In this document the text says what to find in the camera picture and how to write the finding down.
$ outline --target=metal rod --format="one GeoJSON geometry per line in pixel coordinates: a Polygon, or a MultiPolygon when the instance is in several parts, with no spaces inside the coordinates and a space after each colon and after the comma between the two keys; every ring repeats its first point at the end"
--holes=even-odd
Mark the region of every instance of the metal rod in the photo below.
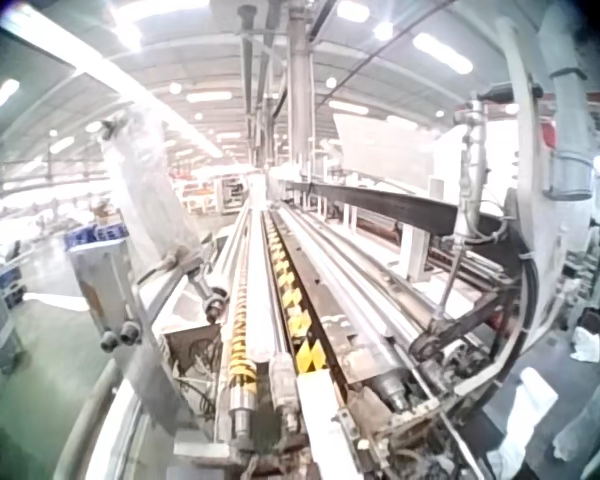
{"type": "Polygon", "coordinates": [[[291,0],[287,23],[289,155],[291,163],[299,165],[302,170],[309,161],[311,136],[311,72],[306,20],[307,9],[304,0],[291,0]]]}
{"type": "Polygon", "coordinates": [[[403,30],[401,30],[400,32],[398,32],[398,34],[395,37],[393,37],[391,40],[389,40],[387,43],[385,43],[382,47],[380,47],[378,50],[376,50],[371,55],[369,55],[367,58],[365,58],[362,62],[360,62],[353,70],[351,70],[349,72],[349,74],[346,77],[344,77],[343,80],[340,80],[338,82],[338,84],[336,85],[336,87],[333,90],[331,90],[327,95],[324,96],[324,98],[322,99],[322,101],[316,107],[316,110],[318,110],[322,105],[324,105],[325,103],[327,103],[327,101],[329,101],[329,99],[333,98],[333,96],[335,95],[335,93],[338,90],[340,90],[349,80],[351,80],[355,75],[357,75],[357,73],[360,70],[362,70],[365,66],[367,66],[369,63],[371,63],[371,61],[374,58],[376,58],[379,55],[381,55],[382,52],[386,51],[388,48],[391,48],[398,41],[400,41],[400,39],[402,37],[404,37],[407,33],[411,32],[411,30],[413,30],[415,27],[417,27],[422,22],[424,22],[425,20],[427,20],[429,17],[431,17],[432,15],[434,15],[435,13],[437,13],[437,12],[439,12],[441,10],[444,10],[449,5],[451,5],[452,3],[454,3],[455,1],[456,0],[445,0],[444,2],[440,2],[440,3],[436,4],[436,6],[433,7],[431,10],[423,13],[418,18],[416,18],[414,21],[412,21],[403,30]]]}

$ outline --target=factory ceiling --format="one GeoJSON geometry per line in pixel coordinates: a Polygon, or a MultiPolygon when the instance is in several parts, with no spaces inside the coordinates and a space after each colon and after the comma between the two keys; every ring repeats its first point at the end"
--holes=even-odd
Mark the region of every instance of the factory ceiling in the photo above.
{"type": "MultiPolygon", "coordinates": [[[[271,31],[267,29],[268,12],[275,8],[275,2],[194,0],[190,3],[199,4],[198,8],[172,13],[145,10],[138,14],[136,9],[135,18],[124,24],[116,12],[124,11],[125,5],[134,2],[32,0],[30,5],[95,49],[126,77],[139,82],[193,125],[226,159],[246,161],[241,43],[243,38],[253,42],[252,113],[255,115],[259,104],[259,93],[264,97],[260,105],[270,98],[275,108],[284,91],[288,16],[287,3],[281,2],[275,29],[278,34],[270,49],[264,47],[265,34],[271,31]],[[244,4],[257,9],[250,31],[241,29],[237,13],[244,4]],[[271,71],[260,78],[261,62],[267,53],[271,71]],[[195,101],[206,99],[209,92],[222,92],[220,97],[230,96],[230,99],[195,101]]],[[[421,128],[448,129],[453,124],[453,111],[471,91],[508,80],[495,27],[498,13],[495,6],[504,4],[501,7],[506,8],[505,13],[518,24],[523,36],[533,36],[548,3],[544,0],[356,2],[368,9],[366,15],[362,11],[362,18],[356,17],[360,12],[356,13],[355,8],[348,13],[340,12],[341,4],[346,2],[316,0],[307,4],[308,27],[319,30],[312,43],[314,91],[319,107],[316,143],[337,138],[333,123],[336,110],[329,106],[331,101],[366,107],[367,115],[372,118],[385,120],[394,116],[415,122],[421,128]],[[321,23],[320,13],[330,6],[333,7],[330,15],[317,28],[316,23],[321,23]],[[399,38],[378,53],[394,37],[399,38]],[[431,38],[451,47],[464,57],[464,63],[436,59],[431,49],[437,47],[430,45],[431,38]]],[[[144,3],[168,4],[170,0],[144,3]]],[[[133,11],[127,12],[133,17],[133,11]]],[[[19,87],[0,106],[0,196],[22,188],[46,186],[49,182],[101,178],[104,169],[93,133],[97,128],[94,122],[119,111],[130,97],[66,59],[59,60],[44,47],[22,41],[6,31],[4,24],[0,25],[0,87],[8,79],[19,82],[19,87]]],[[[45,41],[51,42],[53,48],[64,43],[54,38],[53,29],[43,30],[45,41]]],[[[80,56],[69,45],[67,50],[69,58],[80,56]]],[[[276,122],[280,155],[288,148],[286,108],[282,107],[276,122]]],[[[206,149],[192,145],[179,132],[165,129],[165,140],[172,163],[195,160],[204,164],[211,157],[209,145],[206,149]]]]}

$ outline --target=vertical pipe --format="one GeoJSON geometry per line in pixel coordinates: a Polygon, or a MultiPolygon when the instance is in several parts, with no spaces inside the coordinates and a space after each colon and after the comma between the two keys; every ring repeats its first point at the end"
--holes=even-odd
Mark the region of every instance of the vertical pipe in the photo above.
{"type": "Polygon", "coordinates": [[[253,132],[252,121],[251,121],[251,82],[252,82],[252,61],[253,61],[253,43],[247,34],[253,30],[253,22],[258,13],[258,9],[253,5],[241,5],[238,7],[238,15],[240,16],[241,29],[243,33],[242,44],[241,44],[241,57],[242,57],[242,94],[244,97],[244,109],[247,117],[247,142],[249,143],[249,162],[253,165],[253,132]]]}
{"type": "Polygon", "coordinates": [[[309,40],[306,32],[307,12],[304,0],[289,2],[288,90],[289,90],[289,152],[293,165],[306,169],[311,136],[311,72],[309,40]]]}

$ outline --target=metal frame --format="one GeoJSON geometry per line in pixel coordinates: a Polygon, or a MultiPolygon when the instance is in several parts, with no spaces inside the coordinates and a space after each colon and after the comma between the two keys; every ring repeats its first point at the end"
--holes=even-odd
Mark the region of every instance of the metal frame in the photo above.
{"type": "MultiPolygon", "coordinates": [[[[351,205],[385,215],[438,237],[453,233],[458,212],[456,205],[401,193],[322,183],[287,182],[286,185],[295,191],[326,197],[332,202],[342,202],[345,208],[346,205],[351,205]]],[[[478,229],[485,235],[490,235],[498,230],[500,223],[499,218],[482,213],[478,229]]],[[[519,259],[508,237],[496,244],[475,247],[475,251],[502,265],[510,273],[520,271],[519,259]]]]}

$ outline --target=yellow and black warning tape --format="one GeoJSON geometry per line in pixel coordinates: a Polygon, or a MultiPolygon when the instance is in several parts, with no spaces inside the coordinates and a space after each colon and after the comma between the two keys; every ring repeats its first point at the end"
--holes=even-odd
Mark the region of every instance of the yellow and black warning tape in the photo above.
{"type": "Polygon", "coordinates": [[[243,387],[256,393],[256,368],[247,358],[247,272],[240,269],[240,282],[236,294],[236,310],[233,317],[231,336],[231,358],[229,361],[229,386],[243,387]]]}
{"type": "Polygon", "coordinates": [[[309,331],[311,317],[309,312],[302,306],[302,291],[298,288],[298,279],[291,269],[287,252],[282,246],[282,240],[269,214],[264,215],[264,225],[271,264],[273,265],[280,294],[282,310],[291,336],[298,373],[303,374],[326,369],[328,368],[327,357],[320,340],[309,331]]]}

